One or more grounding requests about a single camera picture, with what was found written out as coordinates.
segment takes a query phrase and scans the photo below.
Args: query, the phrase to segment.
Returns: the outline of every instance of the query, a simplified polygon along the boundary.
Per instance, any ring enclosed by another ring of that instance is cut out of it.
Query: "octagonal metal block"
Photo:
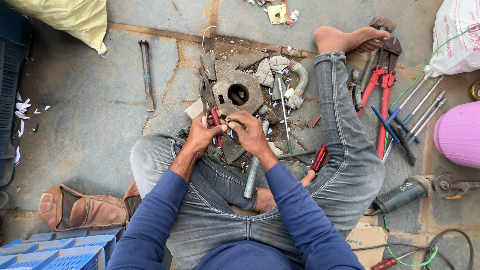
[[[235,85],[240,86],[248,96],[248,100],[243,105],[233,104],[228,96],[228,90]],[[258,83],[258,78],[238,70],[231,70],[225,73],[213,86],[212,90],[216,93],[215,100],[222,115],[229,115],[240,110],[246,110],[253,114],[264,103],[264,96]],[[223,98],[223,104],[220,104],[219,96]]]

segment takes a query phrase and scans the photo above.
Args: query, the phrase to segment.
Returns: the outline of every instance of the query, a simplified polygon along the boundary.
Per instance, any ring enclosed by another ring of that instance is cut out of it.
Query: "pink plastic container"
[[[480,101],[458,105],[440,116],[433,131],[440,154],[480,169]]]

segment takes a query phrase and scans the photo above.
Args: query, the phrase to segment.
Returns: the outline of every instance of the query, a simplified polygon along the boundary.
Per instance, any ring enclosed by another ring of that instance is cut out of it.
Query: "foot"
[[[313,35],[318,53],[327,53],[332,51],[340,51],[348,53],[352,50],[358,52],[366,52],[377,49],[382,46],[382,41],[390,39],[390,33],[387,31],[379,31],[373,27],[363,27],[352,33],[343,33],[342,31],[322,26],[317,29]]]
[[[310,184],[316,175],[315,172],[310,170],[305,177],[300,180],[304,187]],[[273,200],[273,194],[268,188],[258,188],[257,191],[257,206],[255,207],[255,212],[263,214],[268,212],[270,209],[276,206],[275,200]]]

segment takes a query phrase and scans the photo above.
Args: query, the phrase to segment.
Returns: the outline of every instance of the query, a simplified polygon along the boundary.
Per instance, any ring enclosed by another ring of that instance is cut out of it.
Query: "sleeve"
[[[281,162],[265,173],[278,211],[305,269],[365,269],[310,194]]]
[[[185,180],[166,171],[135,211],[107,269],[165,269],[165,242],[186,191]]]

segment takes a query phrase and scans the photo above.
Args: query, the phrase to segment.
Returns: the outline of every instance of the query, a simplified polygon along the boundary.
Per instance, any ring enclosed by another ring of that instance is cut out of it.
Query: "leg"
[[[157,184],[185,141],[154,134],[140,139],[132,149],[132,171],[141,197]],[[167,247],[181,269],[193,269],[209,251],[247,239],[248,218],[235,214],[228,203],[255,209],[253,199],[243,197],[246,176],[203,157],[193,169],[189,187],[175,219]]]
[[[331,158],[330,164],[324,166],[305,189],[345,237],[375,198],[385,174],[375,146],[368,141],[351,102],[346,84],[345,54],[339,52],[365,46],[364,41],[369,38],[383,40],[384,33],[366,28],[366,31],[362,28],[350,34],[328,28],[328,31],[335,31],[334,35],[322,33],[321,44],[317,43],[320,55],[314,59],[322,128]],[[373,36],[370,36],[370,30],[375,31]],[[252,218],[252,238],[278,248],[299,268],[302,267],[301,258],[277,208]]]

